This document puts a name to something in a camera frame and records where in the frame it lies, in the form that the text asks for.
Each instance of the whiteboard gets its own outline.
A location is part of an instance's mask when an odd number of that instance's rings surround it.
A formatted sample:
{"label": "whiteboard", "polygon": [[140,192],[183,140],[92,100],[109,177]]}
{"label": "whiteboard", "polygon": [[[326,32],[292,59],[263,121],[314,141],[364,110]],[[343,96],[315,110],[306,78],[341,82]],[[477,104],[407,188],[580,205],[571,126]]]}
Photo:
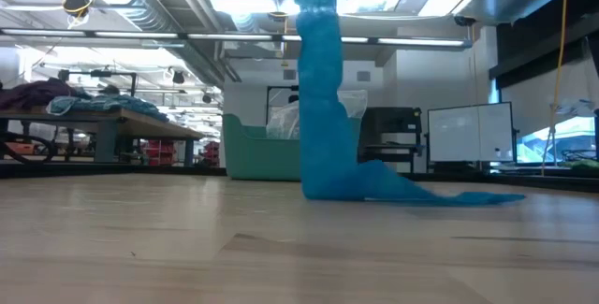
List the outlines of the whiteboard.
{"label": "whiteboard", "polygon": [[514,161],[509,103],[429,110],[432,162]]}

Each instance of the wooden floor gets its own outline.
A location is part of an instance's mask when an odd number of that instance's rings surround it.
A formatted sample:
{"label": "wooden floor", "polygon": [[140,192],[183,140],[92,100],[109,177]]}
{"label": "wooden floor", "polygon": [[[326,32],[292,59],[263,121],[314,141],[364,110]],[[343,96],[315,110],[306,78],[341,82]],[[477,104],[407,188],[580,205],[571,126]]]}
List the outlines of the wooden floor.
{"label": "wooden floor", "polygon": [[306,201],[296,183],[0,181],[1,303],[599,303],[599,198],[491,208]]}

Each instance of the purple fabric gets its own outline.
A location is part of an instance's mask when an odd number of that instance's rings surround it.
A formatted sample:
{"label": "purple fabric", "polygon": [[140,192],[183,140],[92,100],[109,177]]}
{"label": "purple fabric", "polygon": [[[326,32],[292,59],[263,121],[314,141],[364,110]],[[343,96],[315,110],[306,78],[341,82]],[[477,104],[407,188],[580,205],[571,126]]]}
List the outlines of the purple fabric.
{"label": "purple fabric", "polygon": [[0,109],[30,109],[48,105],[57,96],[79,96],[68,84],[58,79],[21,84],[0,92]]}

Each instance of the blue cloth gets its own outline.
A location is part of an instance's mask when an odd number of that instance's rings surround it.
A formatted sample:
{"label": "blue cloth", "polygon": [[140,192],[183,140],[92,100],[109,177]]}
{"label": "blue cloth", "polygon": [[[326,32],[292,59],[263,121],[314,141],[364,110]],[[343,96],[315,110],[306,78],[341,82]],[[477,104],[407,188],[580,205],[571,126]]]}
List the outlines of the blue cloth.
{"label": "blue cloth", "polygon": [[59,96],[54,98],[47,107],[49,113],[56,115],[63,115],[69,111],[114,111],[117,109],[128,109],[153,117],[158,121],[168,122],[167,115],[161,113],[154,104],[124,94],[101,94],[92,99]]}
{"label": "blue cloth", "polygon": [[301,180],[310,199],[367,199],[432,205],[494,205],[524,195],[462,193],[439,196],[427,191],[380,161],[358,165],[357,140],[337,89],[343,76],[341,32],[336,0],[295,0],[301,8],[297,26],[299,58],[299,123]]}

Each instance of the hanging blue fabric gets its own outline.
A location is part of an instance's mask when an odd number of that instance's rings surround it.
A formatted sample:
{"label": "hanging blue fabric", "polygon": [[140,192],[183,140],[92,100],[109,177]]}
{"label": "hanging blue fabric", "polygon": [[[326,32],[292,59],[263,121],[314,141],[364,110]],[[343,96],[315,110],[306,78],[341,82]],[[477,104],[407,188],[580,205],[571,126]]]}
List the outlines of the hanging blue fabric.
{"label": "hanging blue fabric", "polygon": [[400,177],[380,161],[358,165],[358,140],[337,89],[343,77],[343,53],[336,0],[295,0],[302,47],[299,58],[301,180],[310,199],[367,199],[432,205],[492,205],[524,195],[462,193],[435,195]]}

